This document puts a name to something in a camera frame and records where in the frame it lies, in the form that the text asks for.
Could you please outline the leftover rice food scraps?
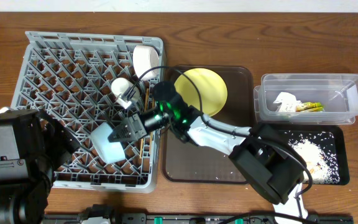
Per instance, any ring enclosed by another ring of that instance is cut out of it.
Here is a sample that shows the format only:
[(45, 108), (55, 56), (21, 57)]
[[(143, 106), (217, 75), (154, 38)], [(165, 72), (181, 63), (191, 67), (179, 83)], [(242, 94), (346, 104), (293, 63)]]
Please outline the leftover rice food scraps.
[(314, 184), (338, 184), (339, 162), (333, 133), (281, 130), (288, 144), (303, 158)]

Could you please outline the white paper napkin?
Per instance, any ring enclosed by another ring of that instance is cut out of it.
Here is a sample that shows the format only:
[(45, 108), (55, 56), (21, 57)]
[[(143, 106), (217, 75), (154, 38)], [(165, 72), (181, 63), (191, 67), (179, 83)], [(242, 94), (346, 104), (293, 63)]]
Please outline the white paper napkin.
[(296, 96), (291, 93), (281, 92), (273, 104), (278, 104), (276, 112), (295, 112), (296, 107), (301, 104), (301, 101), (297, 100)]

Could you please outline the yellow plastic plate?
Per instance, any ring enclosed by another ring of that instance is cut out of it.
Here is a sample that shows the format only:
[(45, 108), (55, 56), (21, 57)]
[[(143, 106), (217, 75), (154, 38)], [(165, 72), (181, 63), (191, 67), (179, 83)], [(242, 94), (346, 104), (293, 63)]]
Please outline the yellow plastic plate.
[[(226, 83), (221, 76), (207, 68), (192, 68), (184, 74), (191, 79), (201, 94), (203, 113), (209, 116), (219, 113), (228, 96)], [(200, 109), (197, 91), (185, 76), (180, 75), (174, 86), (186, 104)]]

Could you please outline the light blue small bowl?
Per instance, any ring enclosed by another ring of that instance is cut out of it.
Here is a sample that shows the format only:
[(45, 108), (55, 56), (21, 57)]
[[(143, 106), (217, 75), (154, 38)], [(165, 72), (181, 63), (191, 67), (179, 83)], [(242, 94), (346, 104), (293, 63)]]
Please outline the light blue small bowl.
[(103, 123), (90, 134), (96, 152), (106, 164), (123, 161), (126, 156), (120, 142), (110, 142), (108, 137), (113, 133), (113, 128), (108, 123)]

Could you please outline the pink plastic bowl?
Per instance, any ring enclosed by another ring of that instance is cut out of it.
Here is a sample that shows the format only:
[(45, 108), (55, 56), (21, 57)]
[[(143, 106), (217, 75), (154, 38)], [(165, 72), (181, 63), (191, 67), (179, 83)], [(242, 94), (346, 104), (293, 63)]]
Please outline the pink plastic bowl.
[(140, 78), (145, 71), (158, 66), (159, 56), (153, 47), (137, 45), (132, 60), (135, 74)]

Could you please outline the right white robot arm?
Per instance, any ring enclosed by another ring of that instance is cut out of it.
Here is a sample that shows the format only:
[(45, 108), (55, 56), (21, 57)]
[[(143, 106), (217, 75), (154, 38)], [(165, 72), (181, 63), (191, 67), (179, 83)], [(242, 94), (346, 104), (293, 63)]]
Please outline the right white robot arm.
[(268, 124), (237, 127), (217, 121), (187, 105), (171, 82), (159, 82), (152, 95), (155, 108), (122, 121), (109, 142), (136, 141), (168, 126), (177, 139), (215, 149), (228, 156), (250, 186), (275, 206), (279, 222), (307, 223), (303, 207), (305, 160)]

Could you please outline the white plastic cup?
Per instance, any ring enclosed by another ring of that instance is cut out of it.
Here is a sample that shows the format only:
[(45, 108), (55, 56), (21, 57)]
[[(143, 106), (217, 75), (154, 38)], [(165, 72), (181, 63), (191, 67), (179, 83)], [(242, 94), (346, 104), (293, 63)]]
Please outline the white plastic cup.
[[(112, 81), (111, 91), (116, 98), (118, 95), (124, 93), (126, 90), (130, 89), (132, 86), (133, 86), (133, 84), (129, 80), (127, 80), (125, 78), (116, 78)], [(135, 87), (134, 91), (135, 91), (135, 95), (132, 100), (133, 100), (133, 103), (138, 103), (140, 101), (139, 89), (137, 87)]]

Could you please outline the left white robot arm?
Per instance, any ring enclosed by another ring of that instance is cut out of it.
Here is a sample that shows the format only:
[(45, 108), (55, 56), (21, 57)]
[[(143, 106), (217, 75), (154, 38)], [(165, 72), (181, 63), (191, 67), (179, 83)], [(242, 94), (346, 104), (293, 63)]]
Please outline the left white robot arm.
[(0, 113), (0, 223), (41, 223), (54, 172), (79, 147), (44, 110)]

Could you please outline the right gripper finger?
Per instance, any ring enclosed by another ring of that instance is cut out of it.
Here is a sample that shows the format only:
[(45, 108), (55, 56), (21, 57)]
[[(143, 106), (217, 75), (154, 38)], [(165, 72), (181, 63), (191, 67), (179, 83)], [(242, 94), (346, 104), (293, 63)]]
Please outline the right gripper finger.
[(131, 116), (128, 118), (125, 118), (122, 120), (122, 122), (120, 124), (118, 124), (115, 128), (114, 131), (116, 133), (119, 132), (136, 132), (138, 130), (137, 127), (137, 117), (135, 116)]
[(132, 142), (144, 137), (147, 133), (145, 129), (135, 128), (132, 126), (118, 126), (113, 129), (108, 136), (109, 142)]

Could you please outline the green orange snack wrapper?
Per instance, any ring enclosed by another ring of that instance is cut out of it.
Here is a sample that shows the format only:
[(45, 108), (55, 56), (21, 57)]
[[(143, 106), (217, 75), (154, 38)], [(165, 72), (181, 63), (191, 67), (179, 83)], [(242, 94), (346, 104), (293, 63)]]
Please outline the green orange snack wrapper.
[(296, 105), (296, 112), (315, 112), (315, 111), (323, 111), (324, 106), (320, 102), (306, 102)]

